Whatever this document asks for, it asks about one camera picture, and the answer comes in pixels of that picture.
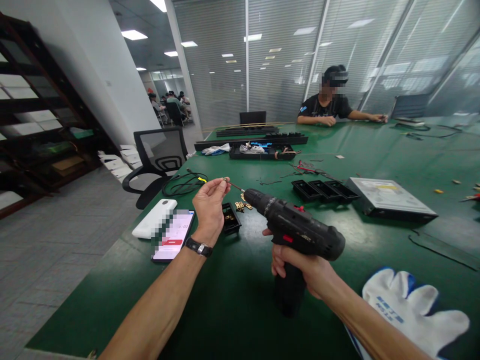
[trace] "phone screen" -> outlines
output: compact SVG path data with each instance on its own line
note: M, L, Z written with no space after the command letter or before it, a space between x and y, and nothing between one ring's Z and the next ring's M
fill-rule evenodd
M177 256L187 239L194 215L194 211L177 211L173 219L165 225L165 233L161 242L155 245L152 261L170 261Z

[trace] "watch strap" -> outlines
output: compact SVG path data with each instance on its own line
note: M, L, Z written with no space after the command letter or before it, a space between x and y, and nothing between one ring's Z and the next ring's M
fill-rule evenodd
M206 258L208 258L210 255L212 255L214 249L212 247L209 247L205 245L204 243L200 243L189 237L186 242L185 246L194 252L196 252L199 255L202 255Z

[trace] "green table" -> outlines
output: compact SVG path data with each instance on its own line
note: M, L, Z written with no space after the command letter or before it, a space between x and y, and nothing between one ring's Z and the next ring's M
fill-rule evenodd
M370 218L348 207L307 204L321 222L335 226L346 238L341 257L333 263L338 274L357 292L377 269L389 266L414 274L419 284L438 288L436 310L459 309L470 318L469 331L441 355L448 359L478 359L480 273L412 243L411 228L425 231L480 258L478 204L459 202L473 194L480 182L480 141L472 133L423 141L402 135L392 124L339 123L333 128L282 125L282 132L300 131L308 144L298 160L324 161L319 167L336 178L395 180L434 211L439 218L416 224ZM448 130L432 129L429 134ZM300 203L292 190L293 172L286 161L230 160L227 154L194 156L186 167L209 179L230 176L236 185ZM321 176L303 175L307 181ZM452 179L461 184L453 184ZM443 194L434 192L441 189ZM177 209L191 209L192 197L177 197ZM101 352L129 310L165 265L150 261L150 242L140 241L132 229L162 198L159 194L98 265L80 283L51 319L28 343L28 348L85 357ZM225 201L237 202L235 189ZM300 315L287 319L272 301L270 238L261 235L266 219L256 210L240 213L238 236L221 236L214 256L201 270L180 322L166 345L165 359L357 359L343 324L321 301L307 295ZM198 339L192 346L191 339Z

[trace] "gray floor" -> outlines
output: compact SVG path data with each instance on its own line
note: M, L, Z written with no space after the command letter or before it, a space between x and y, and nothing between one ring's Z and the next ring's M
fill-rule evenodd
M184 138L193 153L193 126ZM100 168L0 220L1 360L74 359L23 347L140 214L137 198Z

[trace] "black cordless drill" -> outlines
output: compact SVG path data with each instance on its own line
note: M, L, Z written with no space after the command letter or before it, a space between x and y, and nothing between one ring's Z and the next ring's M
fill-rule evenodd
M345 247L344 236L333 226L315 220L303 206L277 199L255 189L247 189L245 200L266 219L273 233L274 244L285 245L305 255L317 255L336 260ZM283 315L295 317L299 310L306 283L302 272L285 263L286 277L275 277L275 303Z

